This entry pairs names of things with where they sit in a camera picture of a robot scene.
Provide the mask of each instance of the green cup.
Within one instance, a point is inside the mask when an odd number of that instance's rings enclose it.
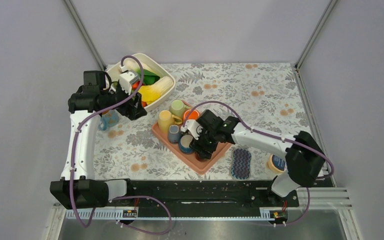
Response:
[[[191,107],[186,105],[182,100],[178,100],[178,99],[174,100],[173,102],[171,102],[171,105],[170,105],[170,108],[169,108],[170,112],[173,115],[178,116],[179,118],[182,118],[183,114],[188,109],[191,109]]]

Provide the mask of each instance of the floral tablecloth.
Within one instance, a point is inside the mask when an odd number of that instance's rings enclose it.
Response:
[[[232,146],[205,174],[199,175],[178,159],[151,132],[158,113],[173,100],[191,105],[218,100],[235,109],[247,123],[278,133],[310,132],[300,93],[289,63],[162,64],[176,80],[166,102],[138,120],[120,116],[118,125],[98,131],[94,151],[96,179],[231,180]],[[229,116],[218,104],[203,105],[223,119]],[[270,156],[256,148],[251,180],[273,179],[266,167]]]

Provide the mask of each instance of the cup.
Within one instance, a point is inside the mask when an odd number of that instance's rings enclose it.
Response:
[[[110,110],[109,112],[101,116],[98,129],[101,131],[105,131],[108,128],[117,125],[119,123],[119,120],[119,114],[115,110]]]
[[[182,124],[183,121],[180,117],[173,115],[168,110],[163,110],[158,115],[158,127],[161,132],[167,134],[171,125]]]
[[[185,113],[185,111],[187,109],[190,109],[191,107],[189,107],[188,105],[186,105],[182,100],[174,100],[171,102],[171,105],[170,105],[170,112],[176,116],[178,116],[179,118],[183,117],[183,113]]]
[[[200,116],[200,112],[198,110],[193,110],[193,112],[189,115],[189,117],[186,119],[188,114],[191,112],[191,109],[186,110],[183,113],[183,122],[186,122],[186,120],[196,120]]]
[[[176,144],[179,142],[180,137],[182,136],[182,132],[178,125],[171,125],[168,128],[168,141],[172,144]]]
[[[179,149],[184,154],[192,154],[194,150],[190,147],[192,140],[194,139],[191,135],[184,135],[179,140]]]

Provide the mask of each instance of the blue mug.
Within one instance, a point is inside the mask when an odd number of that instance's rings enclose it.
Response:
[[[119,114],[115,110],[110,110],[109,112],[102,115],[100,118],[100,123],[98,129],[105,131],[108,128],[114,127],[119,123]]]
[[[182,132],[178,125],[171,125],[168,128],[168,141],[172,144],[177,144],[179,142],[180,137],[182,136]]]
[[[194,139],[191,135],[184,135],[179,140],[179,149],[184,154],[192,154],[194,150],[190,148],[190,144],[192,140]]]

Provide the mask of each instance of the metal pole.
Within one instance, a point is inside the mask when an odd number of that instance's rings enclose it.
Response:
[[[339,0],[330,0],[329,4],[327,5],[326,9],[323,12],[323,15],[318,21],[317,26],[315,27],[310,39],[308,40],[307,45],[304,48],[304,51],[301,53],[301,56],[299,57],[298,62],[296,62],[295,64],[295,67],[297,69],[300,69],[303,66],[303,63],[306,60],[310,50],[312,49],[313,44],[316,42],[318,36],[320,35],[320,32],[325,26],[326,21],[328,20],[329,16],[331,15],[332,11],[334,10],[338,2]]]
[[[86,42],[87,46],[89,47],[90,52],[93,55],[93,58],[95,59],[96,63],[98,64],[99,68],[104,71],[106,68],[106,64],[102,60],[101,56],[98,53],[97,48],[95,47],[94,43],[92,42],[91,38],[89,37],[88,32],[85,29],[85,26],[82,23],[82,20],[80,19],[79,14],[77,13],[76,7],[72,3],[71,0],[62,0],[65,3],[65,6],[67,7],[67,10],[72,17],[75,25],[77,26],[78,30],[80,31],[81,35],[83,36],[84,41]]]

